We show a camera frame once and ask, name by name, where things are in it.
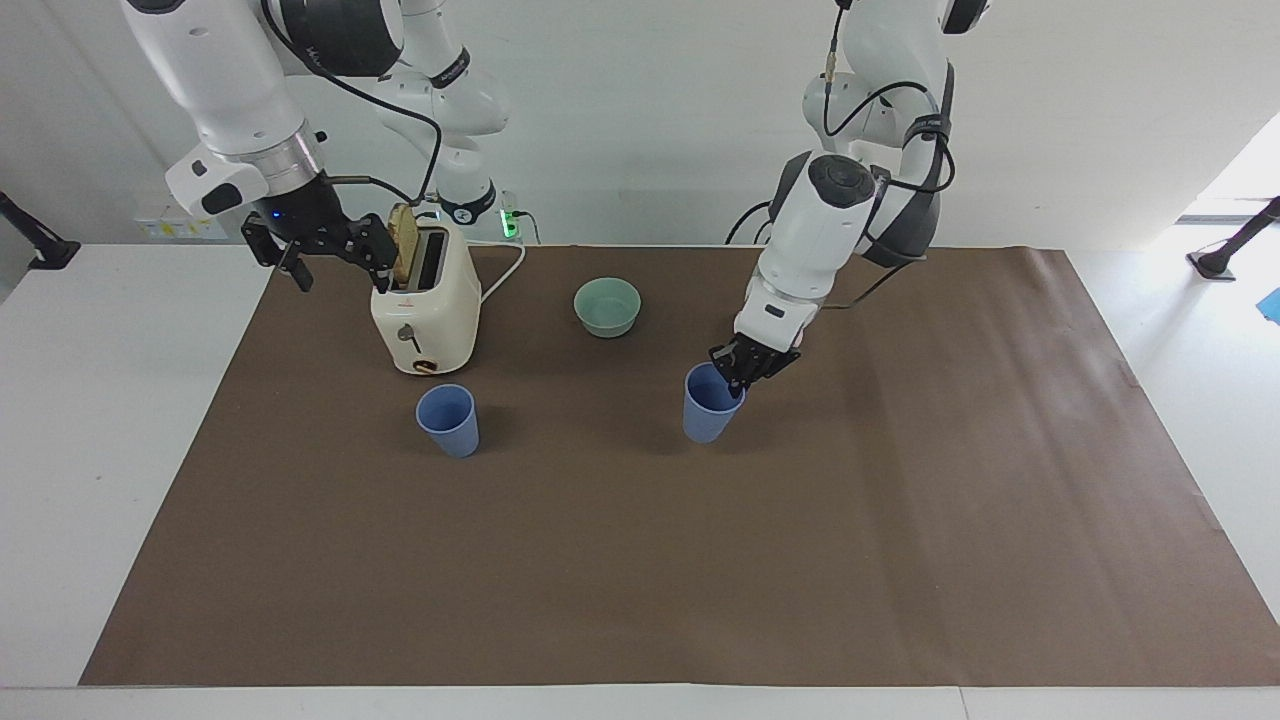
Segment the power cord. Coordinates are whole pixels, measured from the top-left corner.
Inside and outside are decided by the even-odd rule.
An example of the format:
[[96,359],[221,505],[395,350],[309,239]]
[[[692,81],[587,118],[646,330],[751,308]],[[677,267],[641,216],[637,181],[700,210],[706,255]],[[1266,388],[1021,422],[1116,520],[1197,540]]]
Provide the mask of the power cord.
[[836,13],[836,27],[832,28],[831,31],[831,47],[827,50],[827,69],[823,73],[823,77],[827,78],[827,87],[826,87],[826,97],[823,99],[823,105],[822,105],[822,128],[827,133],[827,137],[836,137],[837,135],[844,132],[845,128],[847,128],[849,124],[854,122],[854,118],[858,117],[858,113],[865,110],[868,105],[883,97],[884,94],[892,92],[895,90],[901,90],[905,87],[919,90],[920,92],[924,94],[925,97],[929,99],[931,104],[937,106],[937,101],[934,101],[933,94],[929,92],[928,87],[924,87],[923,85],[909,79],[895,82],[886,85],[884,87],[868,95],[867,99],[863,100],[858,105],[858,108],[855,108],[854,111],[850,113],[847,118],[845,118],[842,123],[840,123],[840,127],[837,127],[836,129],[831,129],[831,90],[832,86],[835,86],[836,83],[836,61],[837,61],[836,53],[840,50],[840,26],[841,23],[844,23],[844,20],[845,20],[845,6],[841,5],[840,10]]
[[534,223],[534,238],[538,241],[538,245],[543,243],[543,233],[541,233],[541,231],[538,229],[538,218],[535,218],[532,213],[529,213],[526,210],[516,210],[515,213],[511,214],[511,217],[512,218],[529,218],[530,222]]
[[403,190],[396,187],[394,184],[387,181],[378,179],[371,176],[329,176],[329,182],[332,184],[371,184],[375,187],[380,187],[387,192],[390,192],[392,195],[399,197],[401,200],[403,200],[410,205],[413,204],[413,199],[410,197],[408,193],[406,193]]
[[760,210],[764,210],[772,204],[773,204],[772,200],[767,200],[764,202],[760,202],[759,205],[753,205],[750,210],[742,213],[742,217],[739,218],[737,223],[733,224],[733,229],[728,231],[728,237],[724,238],[724,245],[733,245],[733,236],[737,234],[737,231],[742,229],[742,225],[746,224],[746,220],[750,219],[751,215],[759,213]]
[[755,231],[755,240],[751,241],[751,245],[759,245],[760,243],[760,237],[764,236],[764,231],[769,229],[769,225],[772,225],[772,224],[773,224],[773,220],[764,220],[764,224],[760,225],[760,229]]
[[[413,215],[413,218],[419,219],[419,220],[421,220],[422,218],[438,219],[438,215],[435,213],[419,213],[417,215]],[[492,242],[492,241],[488,241],[488,240],[466,240],[466,243],[467,245],[480,245],[480,246],[484,246],[484,247],[515,247],[515,249],[520,250],[520,256],[516,258],[516,261],[512,263],[509,268],[507,268],[507,272],[503,273],[502,277],[498,278],[497,282],[494,282],[492,286],[489,286],[489,290],[484,291],[480,295],[480,304],[481,305],[484,305],[485,301],[488,301],[490,297],[493,297],[493,293],[498,292],[498,288],[502,287],[503,283],[506,283],[508,279],[511,279],[511,275],[516,274],[516,270],[518,270],[520,266],[525,264],[525,258],[529,256],[529,249],[525,247],[524,242]]]
[[942,149],[942,158],[947,161],[947,182],[937,187],[922,187],[919,184],[911,184],[909,182],[891,179],[888,181],[888,184],[891,184],[892,187],[901,187],[902,190],[914,190],[915,192],[923,192],[925,195],[937,195],[943,190],[951,187],[951,183],[956,181],[956,159],[951,155],[951,146],[947,142],[946,136],[934,135],[934,137],[937,138],[934,142],[937,142],[938,146]]
[[401,108],[399,105],[388,102],[380,97],[375,97],[365,92],[364,90],[360,90],[344,82],[342,78],[330,73],[329,70],[321,68],[317,63],[312,61],[308,55],[298,50],[298,47],[293,45],[293,42],[291,42],[288,37],[285,37],[284,32],[280,29],[280,26],[276,24],[275,17],[271,14],[270,0],[261,0],[261,5],[262,5],[262,15],[266,18],[266,24],[268,27],[271,28],[271,33],[275,35],[275,38],[279,40],[280,44],[284,45],[284,47],[288,49],[288,51],[292,53],[294,58],[301,60],[302,64],[306,65],[306,68],[311,70],[314,74],[329,81],[334,86],[349,92],[351,95],[355,95],[356,97],[360,97],[366,102],[371,102],[374,105],[378,105],[379,108],[390,110],[392,113],[398,113],[407,118],[412,118],[415,120],[431,126],[431,129],[435,131],[435,146],[431,150],[431,159],[426,164],[426,174],[422,177],[422,187],[419,190],[417,197],[408,199],[407,193],[397,191],[398,195],[402,195],[406,199],[408,199],[408,204],[413,208],[417,208],[419,205],[425,202],[428,199],[428,188],[431,184],[431,177],[435,176],[435,165],[440,159],[440,146],[444,142],[444,129],[440,128],[440,123],[433,120],[431,118],[421,113],[415,113],[413,110],[408,110],[406,108]]
[[868,297],[870,297],[872,295],[874,295],[877,290],[884,287],[884,283],[887,283],[888,281],[893,279],[893,275],[901,273],[906,268],[910,268],[913,264],[914,263],[909,263],[906,265],[899,265],[899,266],[893,268],[892,270],[884,273],[884,277],[882,277],[881,279],[876,281],[876,284],[873,284],[870,288],[868,288],[867,292],[859,295],[858,300],[854,300],[852,302],[849,302],[847,305],[823,305],[822,309],[823,310],[852,310],[854,307],[858,307],[859,305],[861,305]]

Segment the black cable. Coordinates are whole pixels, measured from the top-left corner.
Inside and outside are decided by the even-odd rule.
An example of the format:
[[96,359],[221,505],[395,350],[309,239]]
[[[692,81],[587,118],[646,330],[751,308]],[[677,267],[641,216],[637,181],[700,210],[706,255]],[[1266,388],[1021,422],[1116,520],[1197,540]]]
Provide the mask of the black cable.
[[910,87],[911,90],[919,90],[924,95],[933,97],[933,94],[929,92],[928,87],[924,87],[923,85],[915,81],[904,79],[893,82],[868,95],[865,100],[863,100],[861,102],[858,104],[856,108],[854,108],[852,113],[849,113],[849,117],[845,118],[842,123],[840,123],[840,127],[837,127],[836,129],[831,129],[831,86],[832,86],[832,78],[827,78],[827,97],[826,100],[823,100],[822,104],[822,128],[827,132],[827,137],[836,137],[837,135],[845,132],[845,128],[847,128],[849,124],[854,122],[854,118],[856,118],[859,113],[865,110],[867,106],[874,102],[876,100],[883,97],[884,94],[887,92],[892,92],[895,90],[902,90],[904,87]]
[[836,129],[831,129],[831,88],[836,82],[836,51],[840,46],[840,26],[844,20],[845,20],[845,8],[841,6],[840,12],[836,13],[836,27],[831,32],[831,50],[827,55],[827,73],[826,73],[827,88],[826,88],[826,97],[823,97],[822,102],[822,129],[827,133],[827,137],[836,137],[837,135],[844,132],[845,128],[847,128],[849,124],[854,122],[854,118],[856,118],[859,113],[865,110],[868,105],[870,105],[879,97],[883,97],[884,94],[887,92],[901,90],[904,87],[910,87],[913,90],[919,90],[920,92],[923,92],[929,97],[933,96],[933,94],[929,92],[928,87],[924,87],[923,85],[913,81],[902,81],[902,82],[895,82],[892,85],[886,85],[884,87],[868,95],[867,99],[863,100],[858,105],[858,108],[855,108],[854,111],[850,113],[847,118],[845,118],[842,123],[840,123],[840,127],[837,127]]
[[392,195],[399,197],[401,200],[403,200],[410,205],[413,204],[413,199],[410,197],[407,192],[384,179],[379,179],[371,176],[330,176],[329,182],[333,184],[371,184],[375,187],[380,187],[387,192],[390,192]]
[[355,95],[356,97],[360,97],[361,100],[364,100],[366,102],[372,102],[374,105],[378,105],[379,108],[390,110],[392,113],[398,113],[401,115],[404,115],[406,118],[412,118],[415,120],[419,120],[419,122],[422,122],[422,123],[426,123],[426,124],[431,126],[431,129],[435,131],[435,147],[431,150],[431,159],[426,164],[426,176],[422,177],[422,187],[419,190],[417,197],[410,200],[410,205],[412,205],[415,208],[417,208],[419,205],[421,205],[426,200],[426,192],[428,192],[428,188],[431,184],[431,177],[435,174],[435,165],[436,165],[436,163],[440,159],[440,146],[444,142],[444,129],[440,128],[440,123],[433,120],[431,118],[429,118],[429,117],[426,117],[426,115],[424,115],[421,113],[415,113],[413,110],[408,110],[408,109],[401,108],[399,105],[393,105],[392,102],[388,102],[388,101],[385,101],[385,100],[383,100],[380,97],[375,97],[375,96],[365,92],[364,90],[360,90],[360,88],[357,88],[357,87],[355,87],[352,85],[348,85],[348,83],[343,82],[340,78],[338,78],[338,76],[335,76],[335,74],[330,73],[329,70],[321,68],[317,63],[312,61],[310,56],[307,56],[303,53],[301,53],[297,49],[297,46],[293,45],[293,42],[291,42],[289,38],[284,36],[284,32],[280,31],[280,26],[276,24],[276,22],[275,22],[275,17],[271,14],[271,8],[269,5],[269,0],[261,0],[261,4],[262,4],[262,15],[265,15],[266,24],[268,24],[268,27],[271,28],[271,33],[275,35],[276,40],[279,40],[280,44],[284,45],[284,47],[288,49],[289,53],[292,53],[294,58],[297,58],[298,60],[301,60],[302,64],[306,65],[307,69],[311,70],[314,74],[316,74],[319,77],[323,77],[324,79],[329,81],[330,83],[335,85],[337,87],[339,87],[339,88],[342,88],[342,90],[344,90],[344,91]]
[[760,225],[760,229],[755,231],[755,240],[751,241],[751,245],[759,245],[760,243],[760,236],[763,236],[764,231],[768,229],[768,227],[772,225],[772,224],[773,224],[773,220],[764,220],[764,224]]
[[765,200],[764,202],[760,202],[759,205],[753,205],[751,209],[748,210],[746,213],[742,213],[742,217],[739,218],[737,223],[733,224],[733,229],[728,231],[728,237],[724,238],[724,245],[733,245],[733,236],[737,234],[737,231],[742,229],[742,225],[746,224],[746,220],[751,215],[759,213],[760,210],[764,210],[765,208],[768,208],[772,204],[773,204],[772,200]]
[[541,233],[541,231],[538,229],[538,218],[535,218],[532,213],[530,213],[527,210],[516,210],[515,213],[511,214],[511,217],[512,218],[529,218],[534,223],[534,238],[538,241],[538,245],[543,243],[543,233]]
[[877,290],[879,290],[881,287],[883,287],[884,283],[887,283],[888,281],[893,279],[893,275],[901,273],[902,270],[905,270],[906,268],[909,268],[909,266],[911,266],[914,264],[915,263],[908,263],[906,265],[899,265],[899,266],[893,268],[892,270],[884,273],[884,277],[882,277],[881,279],[876,281],[876,284],[873,284],[870,288],[868,288],[867,292],[859,295],[858,300],[850,302],[849,305],[823,305],[822,309],[823,310],[851,310],[854,307],[858,307],[859,305],[863,304],[863,301],[865,301],[868,297],[870,297]]
[[942,158],[947,161],[947,182],[937,187],[922,187],[919,184],[891,179],[888,181],[888,184],[892,187],[901,187],[902,190],[914,190],[915,192],[923,192],[925,195],[937,195],[938,192],[951,187],[951,183],[956,181],[956,160],[951,156],[951,146],[947,145],[946,137],[938,135],[936,142],[942,147]]

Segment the black stand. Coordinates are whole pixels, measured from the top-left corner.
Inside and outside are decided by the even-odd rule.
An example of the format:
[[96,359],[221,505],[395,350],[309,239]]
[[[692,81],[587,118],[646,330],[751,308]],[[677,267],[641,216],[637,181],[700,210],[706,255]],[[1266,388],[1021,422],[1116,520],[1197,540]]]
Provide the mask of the black stand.
[[1187,259],[1190,260],[1192,266],[1196,268],[1202,278],[1207,281],[1233,282],[1235,281],[1235,275],[1228,269],[1231,258],[1276,220],[1280,220],[1280,197],[1272,199],[1265,210],[1245,223],[1240,228],[1240,232],[1235,233],[1235,237],[1226,241],[1226,245],[1219,250],[1213,252],[1192,252]]
[[4,192],[0,192],[0,215],[4,215],[36,247],[36,259],[27,265],[32,270],[61,270],[79,252],[78,242],[59,237],[45,227],[45,223],[18,208]]

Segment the white table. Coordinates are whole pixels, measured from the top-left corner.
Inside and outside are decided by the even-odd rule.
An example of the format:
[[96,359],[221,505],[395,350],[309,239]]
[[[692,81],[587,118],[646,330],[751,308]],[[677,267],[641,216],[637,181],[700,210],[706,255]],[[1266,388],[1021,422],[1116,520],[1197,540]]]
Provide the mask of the white table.
[[[1280,233],[1193,281],[1181,252],[1073,254],[1211,506],[1280,607]],[[87,246],[0,305],[0,687],[68,688],[212,400],[266,282],[242,247]],[[1280,689],[8,689],[8,717],[1280,716]]]

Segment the white wall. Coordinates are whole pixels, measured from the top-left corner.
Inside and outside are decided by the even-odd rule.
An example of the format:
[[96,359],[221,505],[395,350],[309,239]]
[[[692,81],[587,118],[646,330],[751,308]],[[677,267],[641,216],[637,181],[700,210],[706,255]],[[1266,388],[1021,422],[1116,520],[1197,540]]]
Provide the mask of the white wall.
[[1280,195],[1280,115],[1253,138],[1202,199],[1275,197]]
[[[81,4],[115,10],[113,3]],[[123,42],[105,29],[99,41]],[[142,74],[95,67],[40,0],[0,3],[0,188],[68,238],[137,240],[136,195],[163,183],[164,165],[100,72]],[[32,252],[8,223],[0,225],[3,291]]]
[[[56,49],[28,32],[31,8],[45,6],[92,73],[68,77]],[[513,122],[483,142],[548,241],[718,242],[813,145],[800,95],[822,68],[827,0],[449,8],[477,61],[511,86]],[[960,179],[940,243],[1152,242],[1280,110],[1272,10],[1270,0],[995,4],[975,33],[948,41]],[[33,211],[52,223],[59,210],[72,234],[131,237],[123,186],[155,184],[160,160],[195,136],[116,4],[6,0],[0,27],[0,182],[22,174]],[[333,138],[333,169],[416,184],[421,160],[367,108],[315,78],[291,82]],[[58,92],[37,91],[49,87]],[[113,105],[116,122],[77,95]],[[73,100],[79,111],[59,105]],[[50,199],[73,181],[82,208],[64,213]],[[343,193],[353,213],[385,208],[375,191]]]

